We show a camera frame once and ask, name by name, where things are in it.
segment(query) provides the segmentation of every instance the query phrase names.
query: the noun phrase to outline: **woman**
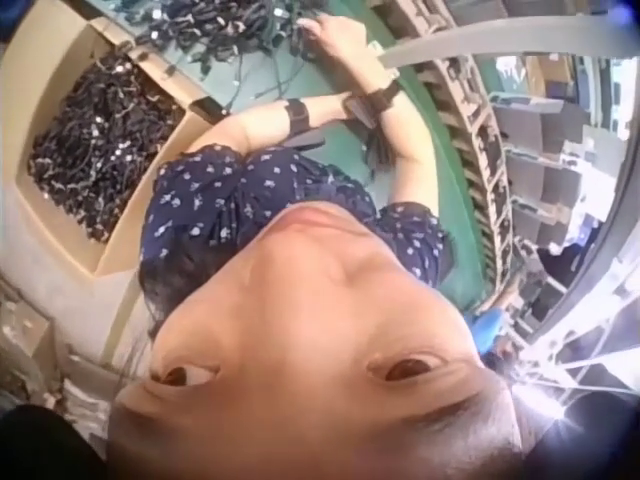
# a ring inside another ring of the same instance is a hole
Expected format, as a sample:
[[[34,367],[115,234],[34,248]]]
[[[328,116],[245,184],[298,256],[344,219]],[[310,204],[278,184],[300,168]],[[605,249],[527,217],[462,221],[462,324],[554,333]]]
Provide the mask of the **woman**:
[[[363,25],[300,28],[379,113],[391,203],[376,212],[337,168],[278,147],[347,118],[344,95],[302,100],[308,125],[298,102],[230,116],[163,167],[140,266],[151,378],[118,398],[110,466],[136,479],[508,477],[511,398],[432,288],[450,246],[429,130]]]

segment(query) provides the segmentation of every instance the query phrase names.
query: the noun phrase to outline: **workbench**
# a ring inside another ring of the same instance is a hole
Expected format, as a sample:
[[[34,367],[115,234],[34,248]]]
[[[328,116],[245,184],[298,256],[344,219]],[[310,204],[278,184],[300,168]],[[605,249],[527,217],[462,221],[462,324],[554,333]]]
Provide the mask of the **workbench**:
[[[134,35],[142,32],[142,28],[128,25],[124,21],[124,14],[112,10],[110,3],[103,0],[87,1],[128,32]],[[77,3],[80,2],[70,1],[71,5]],[[375,40],[383,47],[395,43],[387,28],[362,0],[329,0],[328,5],[335,15],[349,16],[363,22],[370,40]],[[340,88],[336,86],[336,75],[330,68],[313,63],[303,64],[300,58],[291,56],[286,42],[272,57],[261,52],[242,55],[241,68],[239,58],[231,62],[216,62],[205,78],[201,76],[199,64],[189,63],[188,56],[177,48],[170,47],[163,56],[230,112],[276,100],[281,94],[277,79],[286,83],[296,72],[286,92],[283,92],[286,98],[324,95]],[[440,290],[459,308],[466,309],[484,296],[485,282],[480,234],[473,217],[461,161],[451,146],[448,132],[428,91],[419,82],[413,69],[401,69],[399,80],[431,129],[438,162],[440,216],[455,244],[456,266]],[[309,156],[333,163],[365,185],[368,184],[368,190],[378,207],[383,206],[388,198],[390,175],[378,175],[370,182],[370,172],[363,162],[362,142],[358,135],[342,124],[323,128],[323,134],[326,144],[311,151]]]

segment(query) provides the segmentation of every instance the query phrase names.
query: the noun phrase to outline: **bright light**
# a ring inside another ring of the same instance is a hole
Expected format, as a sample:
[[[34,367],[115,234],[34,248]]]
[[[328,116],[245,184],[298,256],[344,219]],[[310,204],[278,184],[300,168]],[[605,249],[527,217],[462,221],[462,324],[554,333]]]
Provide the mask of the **bright light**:
[[[527,385],[514,385],[511,391],[536,412],[555,419],[564,418],[565,408],[541,390]]]

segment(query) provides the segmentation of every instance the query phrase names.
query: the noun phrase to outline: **dress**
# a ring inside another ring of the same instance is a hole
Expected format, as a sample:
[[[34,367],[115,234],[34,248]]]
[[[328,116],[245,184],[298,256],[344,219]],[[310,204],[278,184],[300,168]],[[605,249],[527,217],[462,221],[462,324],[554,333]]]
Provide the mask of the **dress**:
[[[162,166],[153,190],[141,261],[162,259],[174,235],[212,248],[233,242],[240,250],[284,208],[327,201],[384,240],[428,285],[435,286],[453,266],[450,239],[427,207],[403,202],[378,211],[361,183],[291,148],[272,147],[242,159],[229,147],[209,145]]]

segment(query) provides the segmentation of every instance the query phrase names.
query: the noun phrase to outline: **cardboard box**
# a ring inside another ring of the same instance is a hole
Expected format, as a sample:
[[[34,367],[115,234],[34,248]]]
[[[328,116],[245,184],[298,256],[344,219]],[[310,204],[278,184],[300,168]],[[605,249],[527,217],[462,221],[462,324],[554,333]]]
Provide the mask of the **cardboard box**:
[[[143,176],[109,242],[89,240],[72,217],[44,197],[26,170],[35,136],[47,129],[61,101],[93,58],[129,38],[104,17],[88,21],[60,1],[39,0],[2,62],[3,182],[17,186],[41,243],[87,276],[136,267],[140,232],[158,168],[175,159],[213,123],[205,120],[208,115],[196,106],[206,94],[179,72],[168,77],[164,73],[167,63],[152,53],[138,65],[175,99],[185,115]],[[132,58],[140,51],[133,50]]]

